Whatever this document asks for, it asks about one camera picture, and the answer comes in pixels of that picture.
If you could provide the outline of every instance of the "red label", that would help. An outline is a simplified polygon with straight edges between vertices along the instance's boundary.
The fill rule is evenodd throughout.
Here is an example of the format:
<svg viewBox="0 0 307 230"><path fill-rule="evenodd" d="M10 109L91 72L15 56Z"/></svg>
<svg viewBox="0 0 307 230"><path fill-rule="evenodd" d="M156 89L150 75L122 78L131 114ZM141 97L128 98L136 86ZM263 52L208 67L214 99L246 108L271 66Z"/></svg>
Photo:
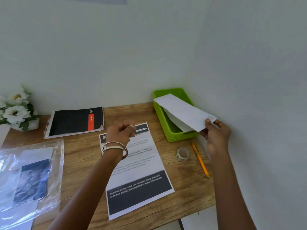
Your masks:
<svg viewBox="0 0 307 230"><path fill-rule="evenodd" d="M94 114L89 114L88 115L88 131L94 130Z"/></svg>

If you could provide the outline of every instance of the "clear plastic bag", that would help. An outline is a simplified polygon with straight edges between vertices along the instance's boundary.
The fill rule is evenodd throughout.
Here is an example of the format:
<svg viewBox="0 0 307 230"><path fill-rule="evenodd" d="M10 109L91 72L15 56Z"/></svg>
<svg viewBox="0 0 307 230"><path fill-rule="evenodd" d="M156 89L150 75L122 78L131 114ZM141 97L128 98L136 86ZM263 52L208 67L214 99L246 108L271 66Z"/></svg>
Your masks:
<svg viewBox="0 0 307 230"><path fill-rule="evenodd" d="M62 139L0 151L0 230L59 209L63 163Z"/></svg>

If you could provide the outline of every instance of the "yellow pencil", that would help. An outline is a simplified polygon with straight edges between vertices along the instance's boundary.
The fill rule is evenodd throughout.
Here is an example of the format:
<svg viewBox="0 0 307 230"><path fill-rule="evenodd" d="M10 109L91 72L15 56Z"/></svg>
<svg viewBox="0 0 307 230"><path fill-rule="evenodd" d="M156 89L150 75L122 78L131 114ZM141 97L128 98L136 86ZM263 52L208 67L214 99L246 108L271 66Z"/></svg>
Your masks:
<svg viewBox="0 0 307 230"><path fill-rule="evenodd" d="M201 164L201 166L203 168L203 171L205 172L205 175L207 176L207 178L209 178L210 177L209 173L208 173L208 171L207 171L207 169L206 169L206 167L205 167L205 165L204 165L204 163L203 163L203 161L201 159L200 154L198 153L198 150L197 150L195 144L192 142L191 145L192 145L192 148L193 148L193 150L194 150L194 152L195 152L195 154L197 156L197 159L198 159L199 163Z"/></svg>

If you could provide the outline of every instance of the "black notebook cover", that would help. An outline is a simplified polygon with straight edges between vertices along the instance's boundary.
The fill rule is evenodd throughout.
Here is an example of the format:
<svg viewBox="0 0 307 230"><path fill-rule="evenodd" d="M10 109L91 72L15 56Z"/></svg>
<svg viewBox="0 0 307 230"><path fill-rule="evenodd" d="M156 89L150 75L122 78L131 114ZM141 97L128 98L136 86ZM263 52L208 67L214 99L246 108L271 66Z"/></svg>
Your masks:
<svg viewBox="0 0 307 230"><path fill-rule="evenodd" d="M48 136L93 131L103 126L103 108L56 111Z"/></svg>

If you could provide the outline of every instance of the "green plastic basket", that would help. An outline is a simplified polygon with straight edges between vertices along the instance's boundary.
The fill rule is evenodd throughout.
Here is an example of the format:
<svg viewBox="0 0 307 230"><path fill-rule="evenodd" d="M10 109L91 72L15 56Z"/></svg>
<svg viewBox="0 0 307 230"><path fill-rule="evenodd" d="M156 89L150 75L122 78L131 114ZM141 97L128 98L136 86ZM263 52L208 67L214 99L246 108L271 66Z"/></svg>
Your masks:
<svg viewBox="0 0 307 230"><path fill-rule="evenodd" d="M188 104L194 106L193 102L190 100L189 96L186 94L186 92L182 88L170 88L170 89L160 89L155 90L154 92L154 98L161 97L164 95L167 95L171 93L172 95L180 98L181 100L187 102ZM160 120L162 129L164 131L164 134L166 136L167 141L174 142L178 140L183 139L189 139L196 137L198 135L198 132L196 131L182 131L179 127L177 127L167 116L163 108L157 104L155 101L154 108L156 110L156 113L158 115L158 118Z"/></svg>

